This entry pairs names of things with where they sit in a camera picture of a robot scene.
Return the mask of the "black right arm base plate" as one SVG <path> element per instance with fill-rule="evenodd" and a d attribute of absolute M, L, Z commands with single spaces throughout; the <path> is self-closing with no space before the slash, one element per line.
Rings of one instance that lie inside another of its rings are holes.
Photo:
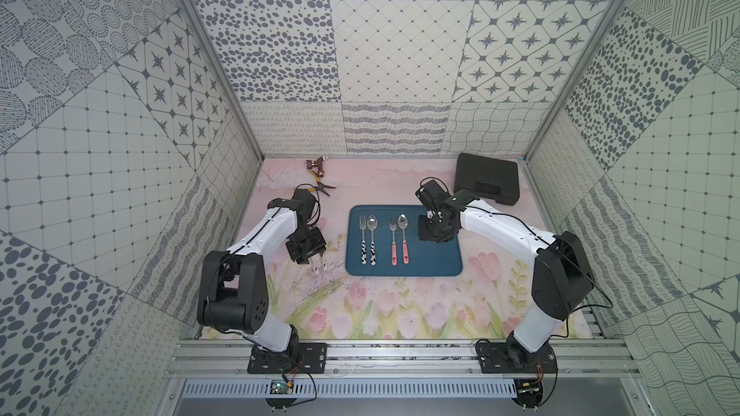
<path fill-rule="evenodd" d="M 537 352 L 528 352 L 516 341 L 491 342 L 480 339 L 474 350 L 483 374 L 556 374 L 557 358 L 549 342 Z"/>

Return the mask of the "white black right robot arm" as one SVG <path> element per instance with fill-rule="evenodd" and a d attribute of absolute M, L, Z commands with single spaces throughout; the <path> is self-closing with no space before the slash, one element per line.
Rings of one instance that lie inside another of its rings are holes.
<path fill-rule="evenodd" d="M 415 195 L 426 209 L 419 219 L 421 240 L 447 243 L 465 230 L 508 250 L 533 271 L 532 304 L 507 338 L 511 356 L 535 356 L 594 290 L 593 271 L 576 235 L 526 225 L 467 190 L 452 194 L 435 177 L 423 179 Z"/>

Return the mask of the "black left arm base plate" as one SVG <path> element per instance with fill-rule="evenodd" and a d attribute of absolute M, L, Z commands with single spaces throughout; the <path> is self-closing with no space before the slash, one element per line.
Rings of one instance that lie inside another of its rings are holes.
<path fill-rule="evenodd" d="M 286 352 L 272 352 L 253 347 L 248 373 L 250 375 L 287 375 L 299 373 L 323 374 L 327 360 L 328 344 L 320 342 L 291 342 Z"/>

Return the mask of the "cow pattern spoon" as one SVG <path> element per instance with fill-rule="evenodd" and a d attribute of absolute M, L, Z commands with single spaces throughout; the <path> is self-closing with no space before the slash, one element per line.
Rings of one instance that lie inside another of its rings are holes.
<path fill-rule="evenodd" d="M 370 264 L 375 266 L 377 264 L 377 250 L 375 241 L 375 232 L 378 228 L 378 219 L 375 215 L 370 215 L 367 219 L 367 227 L 370 231 Z"/>

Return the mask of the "pink strawberry fork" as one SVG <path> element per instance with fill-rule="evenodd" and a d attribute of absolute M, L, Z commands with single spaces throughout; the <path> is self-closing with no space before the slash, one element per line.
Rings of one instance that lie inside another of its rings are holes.
<path fill-rule="evenodd" d="M 391 264 L 393 267 L 396 267 L 398 265 L 398 254 L 397 254 L 397 244 L 396 244 L 397 221 L 394 218 L 390 219 L 389 228 L 391 231 Z"/>

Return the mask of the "pink strawberry spoon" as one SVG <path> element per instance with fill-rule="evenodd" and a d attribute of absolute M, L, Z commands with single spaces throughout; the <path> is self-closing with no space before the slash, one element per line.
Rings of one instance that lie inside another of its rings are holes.
<path fill-rule="evenodd" d="M 402 230 L 403 262 L 405 265 L 408 265 L 408 263 L 410 263 L 410 256 L 409 256 L 409 250 L 408 250 L 406 230 L 409 225 L 409 220 L 405 214 L 401 214 L 398 217 L 397 223 L 398 223 L 399 228 Z"/>

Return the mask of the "cow pattern fork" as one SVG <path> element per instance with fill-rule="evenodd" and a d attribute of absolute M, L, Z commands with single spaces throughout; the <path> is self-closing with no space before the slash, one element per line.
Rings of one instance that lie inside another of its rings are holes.
<path fill-rule="evenodd" d="M 360 215 L 360 263 L 362 265 L 367 264 L 367 246 L 365 233 L 367 229 L 367 219 L 364 215 Z"/>

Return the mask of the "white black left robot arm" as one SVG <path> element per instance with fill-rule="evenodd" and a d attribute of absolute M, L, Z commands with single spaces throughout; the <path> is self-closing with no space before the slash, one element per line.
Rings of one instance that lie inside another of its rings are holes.
<path fill-rule="evenodd" d="M 226 250 L 209 252 L 202 262 L 197 321 L 223 334 L 236 333 L 252 344 L 289 360 L 299 353 L 292 325 L 270 312 L 267 266 L 281 246 L 290 259 L 306 265 L 326 251 L 317 225 L 320 204 L 307 188 L 292 198 L 276 198 L 247 236 Z"/>

